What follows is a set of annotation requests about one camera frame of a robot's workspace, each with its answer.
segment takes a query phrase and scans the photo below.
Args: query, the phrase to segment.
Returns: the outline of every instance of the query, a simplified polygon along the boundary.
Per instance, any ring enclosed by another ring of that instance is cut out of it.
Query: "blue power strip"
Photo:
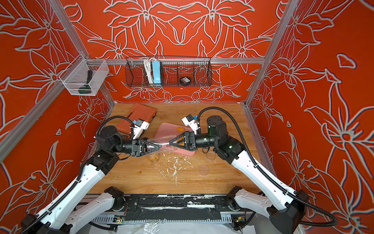
[[[152,61],[153,81],[161,86],[160,61]]]

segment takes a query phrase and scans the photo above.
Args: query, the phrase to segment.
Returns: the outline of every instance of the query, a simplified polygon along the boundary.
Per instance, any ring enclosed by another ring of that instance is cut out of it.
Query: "white cable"
[[[144,59],[144,69],[145,69],[145,72],[147,73],[147,77],[148,77],[148,82],[150,84],[153,84],[153,77],[152,77],[152,73],[151,73],[151,61],[156,61],[155,58],[145,58]]]

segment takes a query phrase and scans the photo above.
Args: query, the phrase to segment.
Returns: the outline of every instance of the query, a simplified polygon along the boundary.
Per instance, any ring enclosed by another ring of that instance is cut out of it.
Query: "orange plastic case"
[[[150,123],[155,115],[156,109],[137,103],[134,105],[133,108],[131,108],[127,118],[129,118],[131,121],[141,119],[143,121]],[[130,135],[130,123],[123,119],[118,124],[117,130]]]

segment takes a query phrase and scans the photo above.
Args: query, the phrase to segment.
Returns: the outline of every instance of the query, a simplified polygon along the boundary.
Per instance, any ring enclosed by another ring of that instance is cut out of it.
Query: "clear plastic bag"
[[[169,141],[175,138],[175,135],[171,136],[163,136],[163,137],[157,137],[157,138],[150,138],[148,139],[149,142],[159,145],[160,149],[152,154],[148,154],[149,159],[151,162],[158,162],[160,159],[161,154],[165,154],[171,151],[175,151],[177,147],[171,146],[169,144]]]
[[[254,226],[247,225],[243,230],[243,234],[256,234]],[[232,230],[225,224],[201,224],[195,222],[163,222],[155,220],[155,222],[136,224],[136,225],[120,225],[117,234],[238,234],[241,232]]]

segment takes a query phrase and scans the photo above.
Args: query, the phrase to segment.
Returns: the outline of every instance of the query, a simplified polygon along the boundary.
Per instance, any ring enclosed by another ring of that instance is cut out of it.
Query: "wire basket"
[[[74,66],[74,70],[64,78],[62,78],[61,75],[64,74],[65,71],[62,72],[59,79],[71,95],[95,96],[109,73],[107,62],[103,60],[97,70],[92,70],[87,65],[88,60],[83,58],[78,59],[78,57],[75,60],[77,61],[77,65]]]
[[[130,87],[209,87],[212,85],[210,58],[157,56],[160,61],[161,84],[151,84],[144,68],[144,59],[127,57],[126,84]]]

